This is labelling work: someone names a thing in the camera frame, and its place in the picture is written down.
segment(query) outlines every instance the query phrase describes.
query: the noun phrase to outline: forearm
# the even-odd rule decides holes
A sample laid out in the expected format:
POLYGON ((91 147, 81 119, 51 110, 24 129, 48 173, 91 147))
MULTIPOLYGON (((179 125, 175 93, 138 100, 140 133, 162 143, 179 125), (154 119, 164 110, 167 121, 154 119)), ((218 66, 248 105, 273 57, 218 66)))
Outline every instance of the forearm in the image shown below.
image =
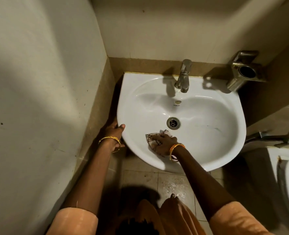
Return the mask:
POLYGON ((104 140, 100 144, 95 155, 88 162, 79 181, 68 194, 64 208, 81 208, 97 214, 111 155, 111 148, 107 142, 104 140))
POLYGON ((207 173, 184 147, 177 146, 174 156, 179 160, 193 192, 209 221, 224 205, 235 199, 207 173))

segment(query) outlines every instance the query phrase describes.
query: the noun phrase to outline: sink basin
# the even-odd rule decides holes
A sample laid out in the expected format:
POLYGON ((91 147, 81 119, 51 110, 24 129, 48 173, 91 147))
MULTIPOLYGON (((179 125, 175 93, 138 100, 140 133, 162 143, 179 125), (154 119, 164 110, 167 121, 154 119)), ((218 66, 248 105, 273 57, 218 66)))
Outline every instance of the sink basin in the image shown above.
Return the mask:
POLYGON ((219 168, 237 156, 246 137, 246 124, 239 96, 223 93, 226 81, 189 77, 189 90, 174 88, 172 76, 125 73, 117 120, 126 124, 127 146, 146 163, 168 172, 182 173, 179 162, 156 155, 145 134, 168 130, 183 143, 206 170, 219 168), (168 127, 169 118, 173 130, 168 127))

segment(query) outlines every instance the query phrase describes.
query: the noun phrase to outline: person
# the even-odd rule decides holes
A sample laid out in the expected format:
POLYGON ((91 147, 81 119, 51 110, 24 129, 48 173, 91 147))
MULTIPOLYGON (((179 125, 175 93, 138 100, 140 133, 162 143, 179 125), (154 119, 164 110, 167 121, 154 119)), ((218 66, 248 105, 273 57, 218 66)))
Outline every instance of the person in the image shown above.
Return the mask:
MULTIPOLYGON (((125 125, 115 120, 106 128, 105 137, 88 162, 77 184, 56 214, 47 235, 92 235, 98 224, 99 203, 110 155, 119 147, 125 125)), ((174 155, 180 162, 214 235, 270 235, 239 202, 207 173, 176 137, 152 136, 162 144, 154 150, 164 156, 174 155)), ((108 234, 187 234, 205 235, 195 215, 177 197, 165 200, 156 209, 142 200, 131 218, 118 218, 108 234)))

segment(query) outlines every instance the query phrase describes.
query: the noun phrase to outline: drain hole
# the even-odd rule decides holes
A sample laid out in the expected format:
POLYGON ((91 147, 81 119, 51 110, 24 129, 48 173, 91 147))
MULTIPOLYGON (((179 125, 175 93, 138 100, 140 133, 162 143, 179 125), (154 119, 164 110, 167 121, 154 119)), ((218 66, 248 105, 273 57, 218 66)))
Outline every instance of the drain hole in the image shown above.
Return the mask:
POLYGON ((255 71, 251 68, 251 67, 248 67, 248 66, 242 66, 239 68, 239 72, 242 76, 244 77, 248 77, 248 78, 254 78, 256 77, 256 73, 255 71))
POLYGON ((172 130, 176 130, 180 127, 179 119, 177 119, 175 117, 169 118, 167 120, 166 124, 167 124, 167 127, 172 129, 172 130))

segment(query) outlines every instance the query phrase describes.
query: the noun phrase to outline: bangle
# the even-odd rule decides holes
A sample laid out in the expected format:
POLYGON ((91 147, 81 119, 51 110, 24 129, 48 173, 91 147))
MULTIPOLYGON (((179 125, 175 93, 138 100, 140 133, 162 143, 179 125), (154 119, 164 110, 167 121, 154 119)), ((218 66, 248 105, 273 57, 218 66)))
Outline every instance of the bangle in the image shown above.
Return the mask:
POLYGON ((170 148, 170 160, 172 160, 172 152, 173 152, 173 150, 175 149, 175 147, 177 147, 177 146, 182 146, 182 147, 186 148, 185 145, 183 145, 182 143, 174 144, 174 145, 170 148))
POLYGON ((119 148, 118 148, 118 150, 115 151, 115 152, 112 152, 112 153, 116 153, 116 152, 118 152, 119 149, 120 149, 120 146, 121 146, 121 142, 119 141, 119 139, 118 139, 117 137, 107 136, 107 137, 101 138, 101 139, 99 140, 99 143, 98 143, 98 144, 100 144, 100 142, 101 142, 103 139, 105 139, 105 138, 112 138, 112 139, 115 139, 115 140, 119 143, 119 148))

